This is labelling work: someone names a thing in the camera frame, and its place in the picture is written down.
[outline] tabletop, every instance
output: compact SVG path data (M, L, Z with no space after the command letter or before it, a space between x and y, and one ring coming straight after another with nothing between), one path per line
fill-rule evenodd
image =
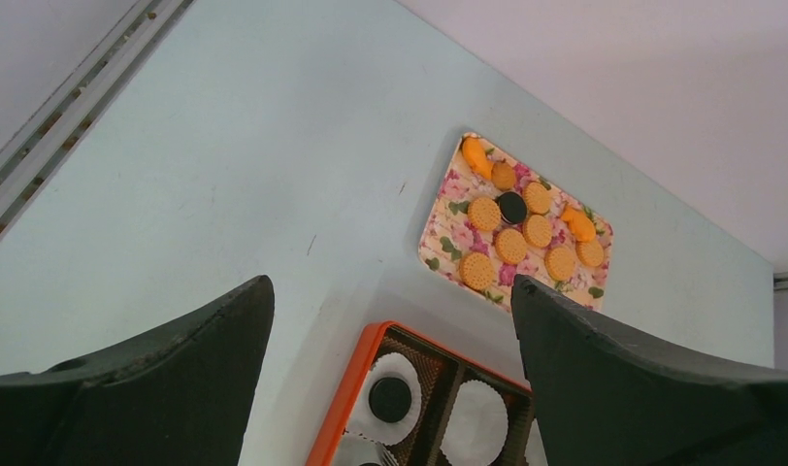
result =
M417 257L469 130L613 225L605 314L772 365L768 262L399 4L225 0L188 10L1 241L0 374L266 274L242 464L304 462L368 322L522 379L510 318Z

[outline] black disc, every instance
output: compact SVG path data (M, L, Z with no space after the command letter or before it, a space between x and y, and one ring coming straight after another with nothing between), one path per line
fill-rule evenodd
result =
M501 194L497 198L497 205L500 206L503 221L509 225L522 223L528 215L528 207L526 207L522 196L513 191Z
M411 408L409 385L396 377L383 377L376 381L369 392L372 414L383 422L399 422Z

